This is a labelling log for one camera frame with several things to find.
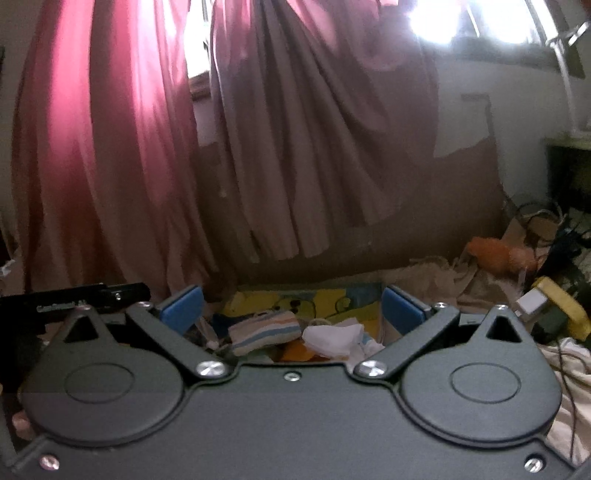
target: pink object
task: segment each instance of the pink object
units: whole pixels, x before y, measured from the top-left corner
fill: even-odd
[[[146,282],[216,268],[197,210],[183,30],[189,0],[47,0],[15,114],[24,288]]]
[[[271,258],[318,255],[337,229],[391,217],[428,179],[437,71],[391,3],[213,5],[222,186]]]

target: striped cloth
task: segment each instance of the striped cloth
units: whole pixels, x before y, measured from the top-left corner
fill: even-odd
[[[301,337],[300,324],[292,312],[262,312],[228,329],[236,356]]]

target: window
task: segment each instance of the window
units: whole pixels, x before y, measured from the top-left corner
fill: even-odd
[[[189,78],[209,70],[210,0],[192,0],[184,32],[185,57]]]
[[[544,0],[418,0],[410,17],[417,35],[440,44],[472,37],[543,45],[557,34]]]
[[[546,41],[568,30],[557,0],[415,0],[409,13],[426,46],[466,60],[558,69]],[[575,49],[571,75],[584,77]]]

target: bright window light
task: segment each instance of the bright window light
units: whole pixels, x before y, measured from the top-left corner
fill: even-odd
[[[526,43],[531,14],[523,0],[476,0],[489,36],[506,43]]]
[[[558,30],[554,20],[552,19],[552,15],[550,14],[550,10],[548,10],[548,5],[546,5],[545,0],[531,0],[531,3],[535,8],[535,12],[538,14],[538,18],[540,19],[540,23],[544,29],[544,34],[546,35],[546,39],[557,37]]]
[[[460,12],[457,0],[420,0],[410,13],[411,28],[427,41],[447,44],[457,34]]]
[[[209,70],[209,57],[203,41],[209,36],[209,24],[203,21],[203,7],[200,1],[191,2],[184,31],[185,58],[189,78]]]

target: red curtain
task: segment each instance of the red curtain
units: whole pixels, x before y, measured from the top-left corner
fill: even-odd
[[[189,0],[46,0],[15,113],[25,288],[144,281],[215,263],[197,209],[183,31]]]

